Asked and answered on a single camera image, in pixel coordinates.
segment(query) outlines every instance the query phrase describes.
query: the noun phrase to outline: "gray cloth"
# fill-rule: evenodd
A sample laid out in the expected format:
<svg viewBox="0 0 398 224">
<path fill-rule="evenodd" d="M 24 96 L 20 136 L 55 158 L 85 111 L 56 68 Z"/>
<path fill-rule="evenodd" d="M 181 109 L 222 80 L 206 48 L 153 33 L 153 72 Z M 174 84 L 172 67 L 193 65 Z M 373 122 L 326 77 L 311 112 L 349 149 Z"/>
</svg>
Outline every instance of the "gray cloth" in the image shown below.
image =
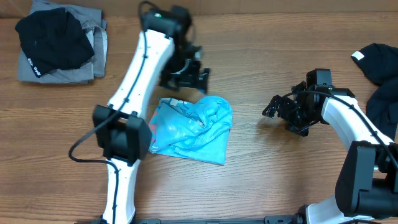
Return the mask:
<svg viewBox="0 0 398 224">
<path fill-rule="evenodd" d="M 94 57 L 83 64 L 79 69 L 53 70 L 37 78 L 29 65 L 26 55 L 21 51 L 18 60 L 18 79 L 23 82 L 37 83 L 88 83 L 94 77 L 105 76 L 106 54 L 108 38 L 105 32 L 106 21 L 102 19 L 102 10 L 68 4 L 56 4 L 46 0 L 33 0 L 30 13 L 42 10 L 51 10 L 64 7 L 66 11 L 80 21 L 86 36 L 94 49 Z"/>
</svg>

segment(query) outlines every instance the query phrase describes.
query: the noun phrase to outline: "wooden table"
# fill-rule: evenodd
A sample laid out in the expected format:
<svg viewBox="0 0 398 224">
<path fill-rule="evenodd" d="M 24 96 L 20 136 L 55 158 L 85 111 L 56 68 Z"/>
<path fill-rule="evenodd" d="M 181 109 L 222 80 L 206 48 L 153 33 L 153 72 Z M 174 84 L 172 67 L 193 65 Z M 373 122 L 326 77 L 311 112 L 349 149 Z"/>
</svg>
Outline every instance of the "wooden table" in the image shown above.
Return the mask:
<svg viewBox="0 0 398 224">
<path fill-rule="evenodd" d="M 73 223 L 98 218 L 106 203 L 105 166 L 78 164 L 69 147 L 91 113 L 118 88 L 136 48 L 136 18 L 109 17 L 106 76 L 90 85 L 17 81 L 16 19 L 0 20 L 0 223 Z M 314 68 L 352 90 L 364 110 L 377 89 L 350 59 L 373 42 L 398 46 L 398 13 L 248 14 L 196 17 L 211 95 L 233 108 L 225 166 L 149 154 L 139 169 L 138 218 L 260 218 L 295 213 L 334 193 L 346 151 L 330 126 L 309 137 L 261 116 Z M 157 88 L 157 98 L 197 101 L 196 90 Z M 100 157 L 95 138 L 75 152 Z"/>
</svg>

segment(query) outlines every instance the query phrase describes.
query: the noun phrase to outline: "black garment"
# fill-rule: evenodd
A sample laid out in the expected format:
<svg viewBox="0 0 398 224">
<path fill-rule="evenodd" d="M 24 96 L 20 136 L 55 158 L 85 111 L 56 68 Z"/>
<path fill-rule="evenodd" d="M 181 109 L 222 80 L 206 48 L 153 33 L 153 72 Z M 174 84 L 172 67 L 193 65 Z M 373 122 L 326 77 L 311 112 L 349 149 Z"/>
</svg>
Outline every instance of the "black garment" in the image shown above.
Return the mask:
<svg viewBox="0 0 398 224">
<path fill-rule="evenodd" d="M 381 85 L 366 105 L 366 116 L 383 134 L 394 140 L 398 123 L 398 48 L 371 44 L 360 52 L 363 58 L 351 58 L 368 79 Z"/>
<path fill-rule="evenodd" d="M 58 68 L 78 69 L 94 56 L 79 20 L 65 8 L 34 12 L 15 30 L 37 77 Z"/>
</svg>

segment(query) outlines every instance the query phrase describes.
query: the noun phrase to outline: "clothing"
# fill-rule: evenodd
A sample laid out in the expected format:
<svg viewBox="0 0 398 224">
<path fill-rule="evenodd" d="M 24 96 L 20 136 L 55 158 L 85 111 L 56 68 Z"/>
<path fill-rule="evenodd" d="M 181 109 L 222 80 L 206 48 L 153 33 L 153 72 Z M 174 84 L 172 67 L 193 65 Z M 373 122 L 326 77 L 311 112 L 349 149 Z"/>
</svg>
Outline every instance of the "clothing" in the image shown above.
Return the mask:
<svg viewBox="0 0 398 224">
<path fill-rule="evenodd" d="M 33 0 L 30 13 L 42 10 L 51 10 L 64 7 L 70 12 L 85 31 L 94 50 L 94 57 L 90 58 L 79 69 L 52 70 L 46 75 L 37 78 L 30 68 L 27 57 L 21 51 L 18 60 L 18 79 L 23 82 L 37 83 L 88 83 L 96 78 L 105 76 L 106 54 L 108 51 L 108 38 L 105 32 L 106 21 L 102 20 L 102 10 L 68 4 L 56 4 L 46 0 Z"/>
<path fill-rule="evenodd" d="M 162 98 L 149 127 L 150 152 L 224 165 L 232 109 L 218 96 L 195 104 Z"/>
<path fill-rule="evenodd" d="M 65 8 L 34 12 L 21 19 L 15 30 L 38 78 L 58 68 L 78 69 L 94 56 L 80 22 Z"/>
<path fill-rule="evenodd" d="M 366 105 L 366 116 L 394 140 L 398 123 L 398 48 L 371 44 L 351 58 L 369 80 L 381 85 Z"/>
</svg>

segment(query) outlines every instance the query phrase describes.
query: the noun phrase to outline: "light blue fabric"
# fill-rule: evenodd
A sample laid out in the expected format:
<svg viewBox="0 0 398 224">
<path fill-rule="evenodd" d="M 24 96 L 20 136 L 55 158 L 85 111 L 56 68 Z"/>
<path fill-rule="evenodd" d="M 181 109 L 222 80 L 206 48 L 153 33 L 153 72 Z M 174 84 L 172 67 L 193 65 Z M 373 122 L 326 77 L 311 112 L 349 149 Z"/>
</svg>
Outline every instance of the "light blue fabric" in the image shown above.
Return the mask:
<svg viewBox="0 0 398 224">
<path fill-rule="evenodd" d="M 162 98 L 149 127 L 150 152 L 224 165 L 232 109 L 218 96 L 195 104 Z"/>
</svg>

